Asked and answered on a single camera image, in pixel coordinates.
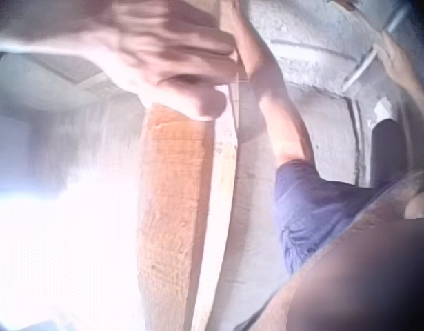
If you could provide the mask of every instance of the person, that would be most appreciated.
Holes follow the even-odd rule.
[[[395,121],[385,120],[375,127],[372,134],[372,154],[374,158],[379,158],[372,160],[373,187],[359,188],[322,179],[316,170],[305,123],[287,95],[276,59],[246,17],[243,1],[227,0],[222,2],[222,6],[225,6],[224,10],[230,16],[236,47],[267,123],[267,132],[276,157],[275,218],[283,259],[292,275],[291,285],[284,286],[265,307],[235,330],[249,330],[253,325],[256,326],[258,319],[259,327],[254,330],[284,330],[288,326],[287,313],[290,308],[287,300],[292,297],[290,293],[296,292],[298,280],[303,278],[303,274],[306,275],[305,272],[309,273],[309,265],[314,265],[313,260],[320,259],[339,238],[354,226],[360,225],[360,218],[372,219],[374,224],[384,224],[403,219],[405,213],[412,218],[424,217],[424,177],[419,176],[415,180],[409,177],[403,131]],[[383,33],[383,41],[383,46],[374,47],[387,73],[411,95],[424,122],[424,92],[406,52],[387,33]],[[405,186],[409,186],[407,182],[411,180],[417,181],[418,192]],[[353,250],[353,253],[350,250],[350,256],[341,260],[345,268],[328,272],[335,274],[342,272],[342,269],[351,269],[351,265],[347,266],[345,261],[355,261],[354,252],[359,255],[358,249]],[[323,288],[322,282],[315,283]],[[342,290],[338,289],[336,293],[342,293]],[[309,292],[306,303],[317,299],[315,291]],[[313,324],[314,329],[301,325],[301,329],[292,330],[351,330],[323,328],[320,323],[316,325],[318,327],[314,328]],[[353,330],[374,329],[368,326]]]
[[[214,86],[229,83],[235,76],[236,64],[228,56],[236,42],[276,157],[275,212],[283,258],[290,274],[298,274],[312,257],[352,227],[358,215],[387,197],[406,167],[392,167],[398,172],[396,176],[376,179],[378,186],[374,188],[322,179],[316,170],[310,136],[288,97],[280,67],[247,19],[242,0],[223,0],[221,5],[230,16],[234,39],[219,31],[209,16],[182,1],[150,0],[115,2],[108,11],[83,17],[78,10],[70,10],[72,20],[64,19],[60,11],[55,18],[61,17],[62,24],[47,35],[45,30],[38,35],[21,31],[17,22],[7,25],[0,29],[0,51],[79,55],[96,63],[126,90],[139,95],[144,91],[152,102],[193,119],[209,120],[223,110],[222,96]],[[68,21],[73,28],[65,28]],[[376,46],[380,58],[391,78],[407,88],[424,119],[424,92],[406,54],[388,35],[384,34],[383,40],[384,48]],[[186,76],[199,80],[189,83]],[[387,169],[374,173],[378,177]],[[418,193],[424,200],[422,190]],[[394,202],[399,206],[389,209],[393,214],[387,214],[388,219],[398,219],[409,201],[405,205],[400,200]],[[424,210],[411,208],[412,213],[424,215]]]
[[[145,106],[198,120],[224,111],[214,87],[233,81],[234,47],[211,15],[182,0],[0,3],[0,52],[82,57]]]

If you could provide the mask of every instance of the wood grain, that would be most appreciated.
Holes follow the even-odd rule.
[[[214,123],[155,106],[141,146],[139,289],[149,330],[190,330],[208,217]]]
[[[188,2],[218,17],[217,0]],[[220,87],[228,106],[216,122],[194,122],[162,106],[148,112],[137,241],[149,330],[206,329],[232,211],[239,118],[235,84]]]
[[[238,141],[234,122],[235,102],[230,99],[236,96],[231,96],[228,86],[221,86],[220,90],[227,96],[228,101],[225,112],[215,123],[210,211],[192,331],[204,331],[207,328],[219,284],[232,216]]]

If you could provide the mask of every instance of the fingers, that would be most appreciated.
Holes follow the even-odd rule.
[[[223,113],[226,99],[210,84],[170,79],[159,84],[155,100],[197,121],[211,121]]]
[[[200,50],[171,50],[160,56],[163,58],[150,66],[156,81],[187,76],[212,85],[227,85],[238,70],[231,58]]]
[[[217,28],[180,22],[177,31],[168,32],[179,46],[207,50],[216,54],[231,55],[236,48],[234,37]]]
[[[396,56],[396,53],[399,49],[396,42],[393,40],[393,38],[390,36],[390,34],[386,31],[382,32],[383,42],[385,44],[386,50],[388,55],[393,58]]]
[[[199,10],[183,0],[170,0],[169,2],[171,11],[182,20],[198,26],[217,27],[218,25],[216,19],[211,14]]]
[[[376,43],[372,47],[376,51],[379,59],[383,62],[383,65],[386,68],[389,68],[391,66],[391,59],[390,59],[390,56],[388,55],[388,53],[386,53],[386,50],[382,46],[380,46]]]

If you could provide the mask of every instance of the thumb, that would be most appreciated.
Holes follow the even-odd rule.
[[[390,56],[388,55],[388,53],[386,52],[386,50],[377,43],[375,43],[372,47],[376,51],[379,59],[383,62],[383,65],[385,66],[385,68],[390,68],[391,67],[391,59],[390,59]]]

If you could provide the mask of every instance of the wooden board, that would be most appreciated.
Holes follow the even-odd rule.
[[[214,123],[163,106],[148,113],[141,146],[139,289],[146,327],[190,330],[203,257]]]
[[[194,311],[192,331],[204,331],[212,312],[219,276],[227,246],[232,216],[238,141],[235,126],[234,94],[227,86],[220,87],[228,97],[227,108],[215,124],[210,211],[204,243],[203,264]]]
[[[217,16],[217,0],[188,2]],[[236,84],[220,89],[228,106],[216,122],[158,106],[143,128],[138,266],[152,331],[205,330],[212,311],[232,211],[239,109]]]

